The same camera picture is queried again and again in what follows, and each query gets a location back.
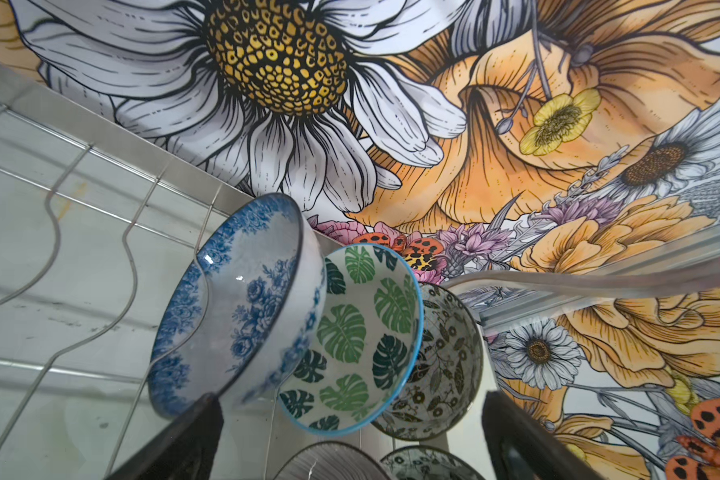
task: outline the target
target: wire dish rack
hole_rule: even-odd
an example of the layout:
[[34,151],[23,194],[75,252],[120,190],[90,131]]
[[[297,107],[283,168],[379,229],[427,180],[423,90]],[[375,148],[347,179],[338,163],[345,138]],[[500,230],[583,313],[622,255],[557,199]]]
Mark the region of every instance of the wire dish rack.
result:
[[[136,402],[157,326],[194,249],[249,200],[0,65],[0,478],[102,478],[121,431],[115,468],[167,425]],[[220,401],[212,478],[272,478],[324,439],[274,398]],[[490,478],[479,410],[428,443],[470,445]],[[410,445],[372,426],[338,440],[374,458]]]

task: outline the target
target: blue and white bowl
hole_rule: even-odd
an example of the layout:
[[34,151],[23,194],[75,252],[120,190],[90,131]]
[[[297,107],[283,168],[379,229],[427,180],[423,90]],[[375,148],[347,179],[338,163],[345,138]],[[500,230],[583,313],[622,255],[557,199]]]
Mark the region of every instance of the blue and white bowl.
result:
[[[326,299],[317,238],[283,194],[258,197],[235,212],[197,260],[211,289],[205,319],[149,376],[152,405],[165,417],[178,416],[206,392],[241,405],[277,388],[307,350]],[[206,285],[192,263],[163,314],[152,359],[192,332],[205,304]]]

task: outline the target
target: floral backsplash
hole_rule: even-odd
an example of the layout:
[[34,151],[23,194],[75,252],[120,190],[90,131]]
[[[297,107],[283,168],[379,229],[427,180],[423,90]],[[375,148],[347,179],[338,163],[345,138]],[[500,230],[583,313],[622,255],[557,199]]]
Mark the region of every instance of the floral backsplash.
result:
[[[0,0],[0,61],[423,282],[720,222],[720,0]],[[485,341],[605,478],[720,478],[720,288]]]

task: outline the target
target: brown flower center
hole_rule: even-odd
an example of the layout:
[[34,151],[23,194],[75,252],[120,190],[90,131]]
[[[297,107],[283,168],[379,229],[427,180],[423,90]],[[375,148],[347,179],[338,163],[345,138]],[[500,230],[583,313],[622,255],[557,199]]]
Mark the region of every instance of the brown flower center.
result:
[[534,340],[528,344],[528,358],[533,363],[547,363],[552,357],[552,350],[543,340]]
[[540,127],[536,135],[536,145],[541,147],[562,138],[579,123],[581,109],[568,105],[554,112]]
[[683,144],[662,145],[641,158],[621,173],[622,181],[630,187],[652,184],[659,178],[674,171],[686,157]]
[[206,43],[224,78],[281,114],[323,113],[346,90],[345,53],[328,27],[277,0],[220,0]]

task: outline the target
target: white daisy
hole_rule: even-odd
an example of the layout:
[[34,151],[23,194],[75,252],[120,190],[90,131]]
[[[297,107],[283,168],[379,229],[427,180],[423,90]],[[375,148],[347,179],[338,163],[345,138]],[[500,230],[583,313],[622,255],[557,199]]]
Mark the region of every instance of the white daisy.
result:
[[510,367],[529,386],[557,390],[572,382],[579,372],[579,345],[552,320],[509,331],[506,343]]
[[720,100],[698,108],[656,136],[648,152],[624,169],[594,197],[632,202],[647,195],[666,197],[720,169]]
[[52,88],[227,183],[304,210],[321,191],[360,211],[399,188],[347,125],[431,167],[464,114],[370,54],[415,48],[464,0],[11,0]]

